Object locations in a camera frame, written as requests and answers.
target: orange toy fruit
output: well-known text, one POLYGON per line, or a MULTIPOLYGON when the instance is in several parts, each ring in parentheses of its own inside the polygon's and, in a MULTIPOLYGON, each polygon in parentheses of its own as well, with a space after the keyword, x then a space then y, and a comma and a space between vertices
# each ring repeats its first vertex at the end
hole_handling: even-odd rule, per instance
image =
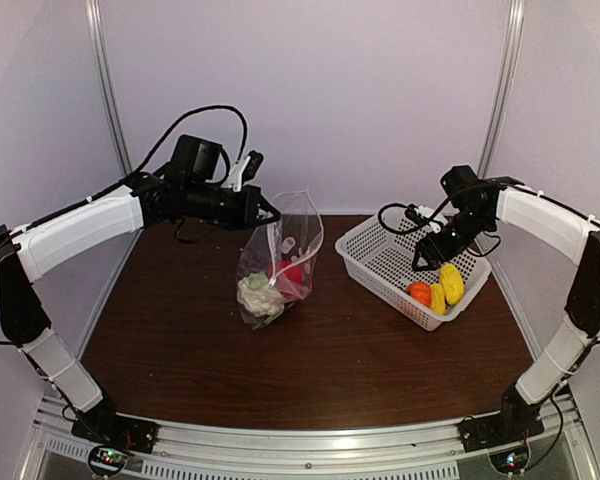
POLYGON ((407 287, 407 293, 411 297, 423 304, 427 308, 431 308, 431 287, 424 282, 414 282, 407 287))

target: brown table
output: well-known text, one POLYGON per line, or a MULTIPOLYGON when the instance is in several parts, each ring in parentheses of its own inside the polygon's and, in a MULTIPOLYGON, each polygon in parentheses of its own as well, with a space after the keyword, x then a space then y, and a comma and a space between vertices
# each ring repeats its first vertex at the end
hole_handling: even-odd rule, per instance
MULTIPOLYGON (((250 232, 196 245, 144 232, 84 356, 124 413, 246 428, 350 428, 496 410, 531 358, 489 279, 455 321, 426 332, 346 275, 337 238, 364 217, 326 217, 314 292, 251 331, 234 272, 250 232)), ((210 227, 191 222, 183 234, 210 227)))

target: yellow corn toy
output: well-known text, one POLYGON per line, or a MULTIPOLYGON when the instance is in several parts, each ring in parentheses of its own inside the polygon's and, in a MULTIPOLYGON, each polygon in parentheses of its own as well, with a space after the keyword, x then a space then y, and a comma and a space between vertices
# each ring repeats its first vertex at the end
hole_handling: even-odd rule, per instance
POLYGON ((444 301, 444 289, 439 283, 431 285, 431 310, 438 315, 447 313, 447 304, 444 301))
POLYGON ((442 266, 440 269, 440 284, 449 305, 455 305, 464 297, 464 282, 455 265, 447 263, 442 266))

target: toy fruit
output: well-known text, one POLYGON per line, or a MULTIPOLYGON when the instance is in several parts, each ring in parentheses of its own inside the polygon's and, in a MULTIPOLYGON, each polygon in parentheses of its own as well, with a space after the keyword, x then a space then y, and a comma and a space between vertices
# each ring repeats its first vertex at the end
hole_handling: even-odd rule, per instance
MULTIPOLYGON (((288 260, 283 260, 282 262, 280 262, 280 265, 278 266, 278 271, 282 270, 283 268, 287 268, 289 265, 291 265, 291 262, 288 260)), ((269 277, 271 277, 271 275, 273 275, 273 271, 272 268, 269 267, 269 277)), ((287 280, 289 280, 291 283, 295 283, 296 285, 302 285, 302 266, 301 265, 297 265, 295 267, 291 267, 289 270, 286 270, 283 275, 285 277, 287 277, 287 280)))
POLYGON ((447 304, 444 300, 444 289, 439 283, 431 285, 431 310, 438 315, 447 313, 447 304))
POLYGON ((455 305, 464 297, 464 282, 455 265, 447 263, 442 266, 440 269, 440 285, 442 285, 444 296, 449 305, 455 305))
POLYGON ((407 287, 407 293, 411 297, 423 304, 425 307, 431 307, 431 287, 424 282, 414 282, 407 287))

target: toy vegetable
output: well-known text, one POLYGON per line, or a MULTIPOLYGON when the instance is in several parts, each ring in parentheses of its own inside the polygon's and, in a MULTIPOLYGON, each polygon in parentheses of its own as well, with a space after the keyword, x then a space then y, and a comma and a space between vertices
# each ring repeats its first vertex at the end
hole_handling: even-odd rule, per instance
POLYGON ((431 307, 431 287, 424 282, 414 282, 407 287, 407 293, 411 297, 423 304, 425 307, 431 307))
POLYGON ((440 285, 442 285, 444 296, 449 305, 455 305, 464 297, 464 282, 455 265, 447 263, 442 266, 440 269, 440 285))
POLYGON ((447 304, 444 300, 444 289, 439 283, 431 285, 431 310, 438 315, 447 313, 447 304))

